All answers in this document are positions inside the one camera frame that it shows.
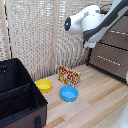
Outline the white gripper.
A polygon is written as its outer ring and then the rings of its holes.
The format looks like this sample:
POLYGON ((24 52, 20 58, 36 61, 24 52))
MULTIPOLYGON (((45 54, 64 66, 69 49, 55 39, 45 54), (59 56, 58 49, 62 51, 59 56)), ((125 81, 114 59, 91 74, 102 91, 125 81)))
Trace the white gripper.
POLYGON ((83 48, 94 48, 97 42, 88 42, 85 41, 83 42, 83 48))

